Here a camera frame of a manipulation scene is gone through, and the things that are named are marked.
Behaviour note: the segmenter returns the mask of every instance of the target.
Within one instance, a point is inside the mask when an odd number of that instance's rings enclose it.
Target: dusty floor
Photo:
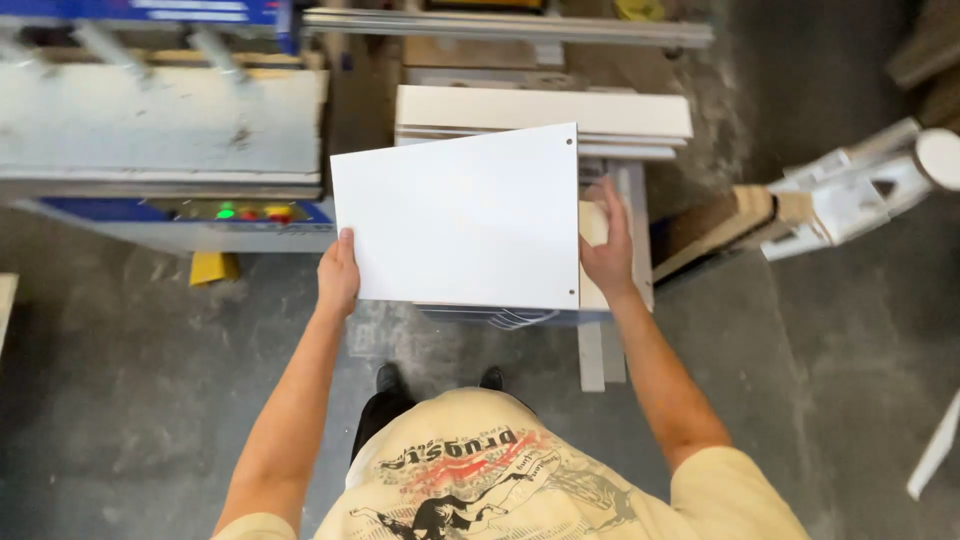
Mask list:
[[[691,98],[696,139],[677,163],[651,167],[653,214],[727,184],[773,181],[906,113],[881,66],[913,3],[702,4],[691,15],[716,25],[710,51],[670,63],[634,49],[568,50],[597,84]],[[646,87],[663,80],[650,70],[675,82]],[[367,82],[344,80],[340,95]],[[373,102],[340,103],[357,130],[383,126]],[[341,149],[369,143],[358,133],[347,130]],[[814,538],[960,536],[956,455],[920,503],[903,489],[960,387],[957,215],[960,198],[937,195],[842,249],[775,264],[746,256],[658,297],[668,339]],[[23,276],[0,375],[0,536],[208,535],[313,305],[319,257],[246,257],[242,282],[190,290],[177,258],[9,211],[0,231],[0,271]],[[505,333],[360,306],[304,530],[341,490],[384,359],[400,362],[423,397],[497,363],[546,426],[666,497],[633,391],[581,393],[576,351],[571,330]]]

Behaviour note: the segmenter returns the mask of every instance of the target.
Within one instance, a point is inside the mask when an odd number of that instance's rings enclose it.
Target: metal rail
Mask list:
[[[345,34],[459,39],[537,39],[702,49],[713,42],[706,24],[458,12],[395,12],[314,8],[303,28]]]

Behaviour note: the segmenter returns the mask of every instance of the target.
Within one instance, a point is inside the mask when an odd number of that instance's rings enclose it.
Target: person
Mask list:
[[[616,321],[637,399],[672,474],[670,504],[550,432],[502,391],[495,368],[479,387],[415,404],[386,364],[361,414],[346,490],[315,538],[807,538],[754,462],[732,446],[657,329],[632,281],[627,215],[608,179],[602,194],[609,239],[591,247],[581,238],[581,261]],[[300,532],[333,365],[360,286],[352,231],[324,254],[318,278],[316,310],[253,425],[216,540],[294,540]]]

